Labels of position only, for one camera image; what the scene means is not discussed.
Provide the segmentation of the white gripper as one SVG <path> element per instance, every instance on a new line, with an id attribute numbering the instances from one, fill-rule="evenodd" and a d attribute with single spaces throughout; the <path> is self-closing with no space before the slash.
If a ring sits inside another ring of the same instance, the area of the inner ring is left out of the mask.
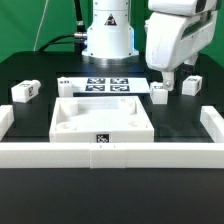
<path id="1" fill-rule="evenodd" d="M 180 64 L 194 66 L 198 52 L 211 43 L 217 12 L 208 13 L 209 19 L 195 31 L 185 30 L 196 25 L 202 15 L 192 17 L 154 12 L 147 21 L 146 63 L 149 68 L 162 71 L 163 88 L 172 91 L 174 73 Z"/>

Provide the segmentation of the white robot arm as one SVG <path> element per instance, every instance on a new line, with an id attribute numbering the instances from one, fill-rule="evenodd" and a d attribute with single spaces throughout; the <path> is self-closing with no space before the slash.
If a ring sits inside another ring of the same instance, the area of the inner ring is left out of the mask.
<path id="1" fill-rule="evenodd" d="M 211 43 L 222 0 L 148 0 L 152 15 L 145 22 L 147 66 L 162 73 L 163 87 L 174 88 L 175 69 L 194 65 Z M 93 0 L 93 22 L 87 29 L 83 59 L 98 64 L 136 57 L 129 24 L 130 0 Z"/>

